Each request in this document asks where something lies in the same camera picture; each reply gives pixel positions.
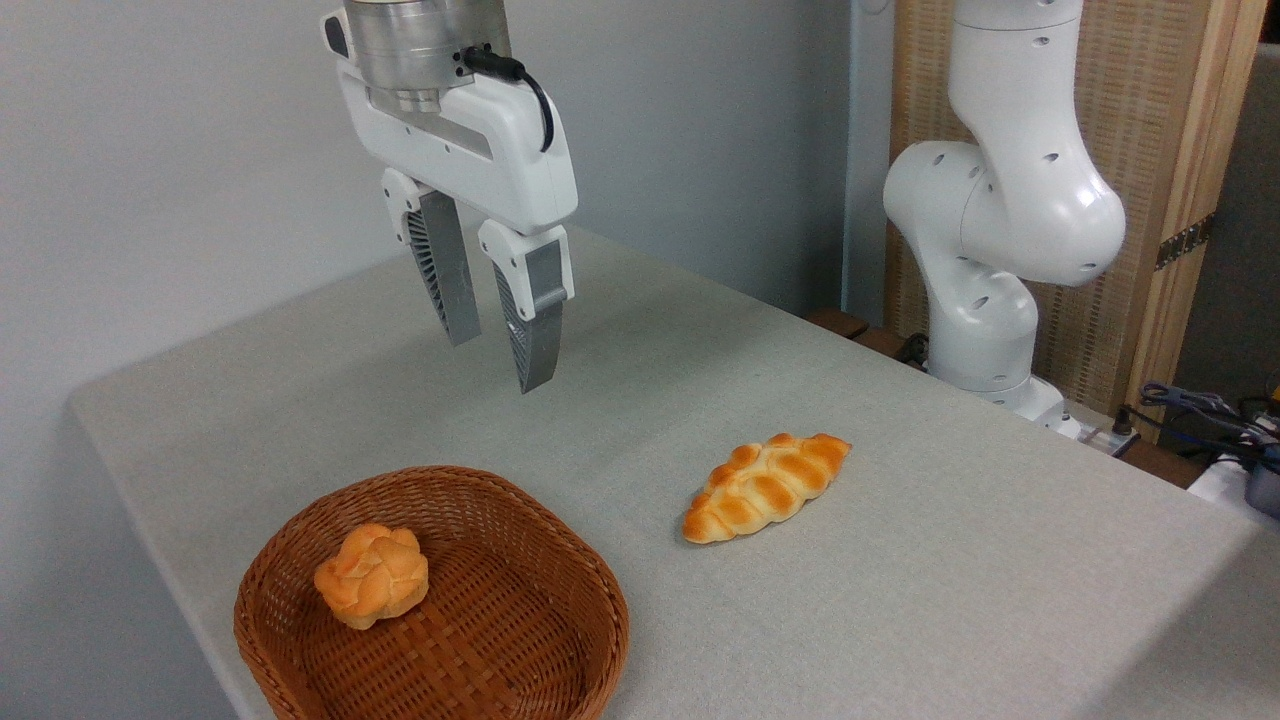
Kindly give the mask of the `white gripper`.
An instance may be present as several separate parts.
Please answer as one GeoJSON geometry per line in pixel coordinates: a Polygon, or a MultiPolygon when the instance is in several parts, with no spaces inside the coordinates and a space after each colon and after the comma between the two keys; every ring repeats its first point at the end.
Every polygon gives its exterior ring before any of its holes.
{"type": "Polygon", "coordinates": [[[481,334],[456,199],[492,218],[477,237],[494,266],[518,387],[526,395],[543,386],[556,373],[564,304],[575,297],[558,225],[579,206],[566,137],[558,132],[540,150],[540,104],[524,85],[481,76],[448,88],[438,111],[406,111],[351,61],[338,60],[337,70],[361,145],[389,167],[381,187],[393,231],[449,342],[481,334]]]}

